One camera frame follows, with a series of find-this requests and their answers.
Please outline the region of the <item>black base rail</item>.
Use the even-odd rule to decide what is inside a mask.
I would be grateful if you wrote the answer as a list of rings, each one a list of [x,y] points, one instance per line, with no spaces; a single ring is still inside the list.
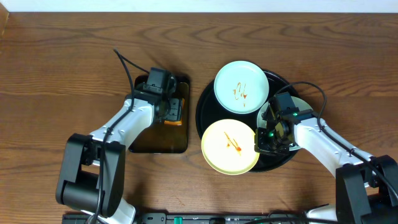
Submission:
[[[272,213],[265,216],[257,215],[187,215],[187,214],[173,214],[168,215],[165,213],[143,213],[134,217],[133,221],[122,221],[122,223],[133,224],[209,224],[209,223],[226,223],[226,224],[240,224],[248,223],[263,218],[303,218],[302,215],[294,215],[289,213]],[[62,217],[62,224],[83,224],[87,223],[89,215],[70,213],[64,214]],[[295,221],[277,221],[268,223],[308,223],[308,222],[295,222]]]

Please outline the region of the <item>light green plate rear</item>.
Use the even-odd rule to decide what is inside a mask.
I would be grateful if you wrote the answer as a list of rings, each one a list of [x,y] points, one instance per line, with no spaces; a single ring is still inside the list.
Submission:
[[[270,86],[260,67],[240,60],[230,62],[219,70],[213,89],[224,109],[236,114],[248,114],[263,106]]]

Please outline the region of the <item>black rectangular water tray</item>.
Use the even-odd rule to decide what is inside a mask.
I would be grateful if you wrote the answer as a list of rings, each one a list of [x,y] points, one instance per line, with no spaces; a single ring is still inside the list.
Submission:
[[[129,146],[133,153],[183,153],[188,147],[188,127],[190,112],[190,80],[177,76],[178,85],[173,98],[183,98],[182,119],[176,124],[153,122],[143,130]]]

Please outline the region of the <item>light green plate right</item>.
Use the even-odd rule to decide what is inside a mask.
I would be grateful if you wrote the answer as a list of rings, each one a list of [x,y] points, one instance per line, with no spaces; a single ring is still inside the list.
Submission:
[[[296,107],[300,111],[311,109],[312,107],[304,100],[292,97],[292,100]],[[269,102],[265,102],[257,114],[257,127],[266,128],[267,121],[272,118],[272,113],[269,111]]]

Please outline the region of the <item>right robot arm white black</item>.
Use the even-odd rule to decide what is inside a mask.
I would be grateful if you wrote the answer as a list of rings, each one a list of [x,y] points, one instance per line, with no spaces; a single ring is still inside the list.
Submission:
[[[254,150],[278,155],[295,144],[334,176],[336,202],[306,212],[307,223],[397,223],[397,162],[350,144],[312,110],[283,111],[256,130]]]

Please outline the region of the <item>yellow plate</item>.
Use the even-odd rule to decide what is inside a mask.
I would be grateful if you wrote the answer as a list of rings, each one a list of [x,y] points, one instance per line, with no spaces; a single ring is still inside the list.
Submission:
[[[241,121],[216,121],[206,128],[201,138],[203,157],[222,174],[244,174],[259,160],[259,153],[254,150],[254,136],[254,131]]]

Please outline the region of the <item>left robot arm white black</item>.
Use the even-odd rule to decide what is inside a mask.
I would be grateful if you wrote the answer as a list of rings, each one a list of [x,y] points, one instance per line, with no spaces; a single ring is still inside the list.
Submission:
[[[55,198],[84,215],[64,222],[133,223],[136,209],[123,198],[126,154],[187,149],[189,88],[188,82],[170,89],[140,83],[106,124],[69,137]]]

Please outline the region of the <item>light green plate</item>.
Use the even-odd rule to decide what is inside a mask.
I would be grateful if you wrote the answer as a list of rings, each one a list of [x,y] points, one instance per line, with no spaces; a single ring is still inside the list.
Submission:
[[[270,86],[260,67],[240,60],[230,62],[219,70],[213,89],[224,109],[236,114],[248,114],[263,106]]]
[[[304,100],[292,97],[292,100],[296,107],[300,111],[311,109],[312,107]],[[272,113],[269,111],[269,102],[265,102],[257,114],[257,127],[266,128],[267,121],[272,118]]]

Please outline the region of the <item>orange green scrub sponge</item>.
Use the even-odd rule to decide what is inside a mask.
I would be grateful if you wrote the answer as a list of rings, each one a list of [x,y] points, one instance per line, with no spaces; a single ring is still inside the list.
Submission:
[[[163,117],[164,124],[181,126],[182,114],[185,100],[182,98],[171,98],[168,101],[166,115]]]

